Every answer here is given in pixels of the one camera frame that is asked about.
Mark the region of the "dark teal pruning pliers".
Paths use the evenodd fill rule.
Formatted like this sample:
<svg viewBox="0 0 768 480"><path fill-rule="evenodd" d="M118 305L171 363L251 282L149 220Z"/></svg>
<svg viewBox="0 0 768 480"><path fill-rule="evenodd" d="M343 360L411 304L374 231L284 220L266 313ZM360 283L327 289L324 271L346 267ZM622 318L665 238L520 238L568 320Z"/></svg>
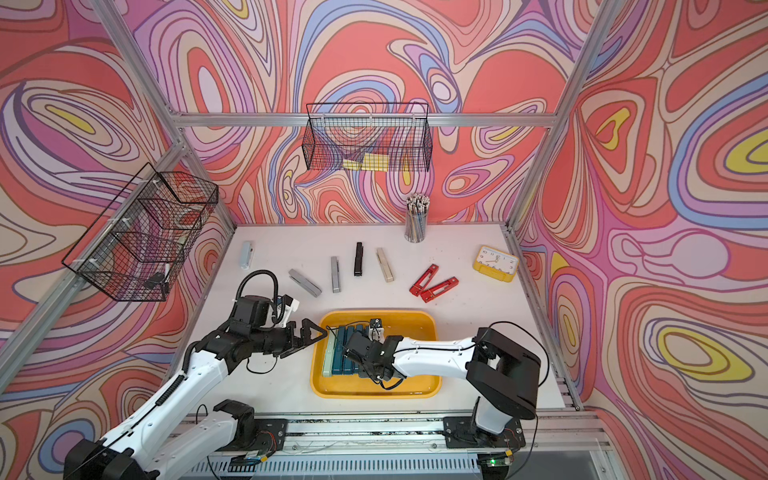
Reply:
<svg viewBox="0 0 768 480"><path fill-rule="evenodd" d="M344 374L344 345L346 338L346 327L339 327L336 330L334 355L331 373L333 376Z"/></svg>

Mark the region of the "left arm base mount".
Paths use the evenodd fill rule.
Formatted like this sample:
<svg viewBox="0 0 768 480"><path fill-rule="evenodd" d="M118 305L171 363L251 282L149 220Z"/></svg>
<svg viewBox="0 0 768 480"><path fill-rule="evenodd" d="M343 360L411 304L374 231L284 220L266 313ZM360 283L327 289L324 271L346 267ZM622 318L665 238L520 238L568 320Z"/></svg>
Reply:
<svg viewBox="0 0 768 480"><path fill-rule="evenodd" d="M288 420L263 417L255 413L252 406L240 401L226 399L213 407L214 412L224 412L236 421L232 440L220 451L257 451L271 454L283 449Z"/></svg>

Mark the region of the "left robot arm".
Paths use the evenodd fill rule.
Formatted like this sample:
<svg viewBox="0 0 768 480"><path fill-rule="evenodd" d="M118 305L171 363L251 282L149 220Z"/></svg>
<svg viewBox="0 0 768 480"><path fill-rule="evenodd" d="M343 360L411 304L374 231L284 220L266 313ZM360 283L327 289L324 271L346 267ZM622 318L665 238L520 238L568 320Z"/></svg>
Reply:
<svg viewBox="0 0 768 480"><path fill-rule="evenodd" d="M248 295L229 318L191 343L174 377L144 405L98 440L80 440L66 455L66 479L177 479L189 465L222 447L251 450L259 439L280 448L274 432L261 429L254 409L225 400L174 441L168 438L193 406L252 355L283 359L323 339L327 330L308 318L268 326L271 313L291 314L295 301L271 302Z"/></svg>

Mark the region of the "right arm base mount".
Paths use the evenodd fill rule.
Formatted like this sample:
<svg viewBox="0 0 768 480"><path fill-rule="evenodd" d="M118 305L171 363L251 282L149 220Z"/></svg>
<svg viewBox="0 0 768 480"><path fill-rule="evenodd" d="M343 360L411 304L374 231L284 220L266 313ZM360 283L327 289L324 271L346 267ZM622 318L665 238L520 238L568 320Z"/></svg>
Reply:
<svg viewBox="0 0 768 480"><path fill-rule="evenodd" d="M512 418L499 434L477 427L470 416L442 419L443 436L448 449L500 449L516 452L527 445L518 419Z"/></svg>

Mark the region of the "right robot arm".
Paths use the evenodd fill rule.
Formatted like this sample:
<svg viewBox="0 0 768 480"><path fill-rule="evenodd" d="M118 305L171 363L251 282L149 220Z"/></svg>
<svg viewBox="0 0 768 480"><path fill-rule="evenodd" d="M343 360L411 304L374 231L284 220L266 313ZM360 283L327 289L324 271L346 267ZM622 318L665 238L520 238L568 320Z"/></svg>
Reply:
<svg viewBox="0 0 768 480"><path fill-rule="evenodd" d="M513 420L536 418L541 359L491 327L455 341L388 336L380 342L354 333L342 354L379 385L417 376L465 380L479 394L476 431L500 435Z"/></svg>

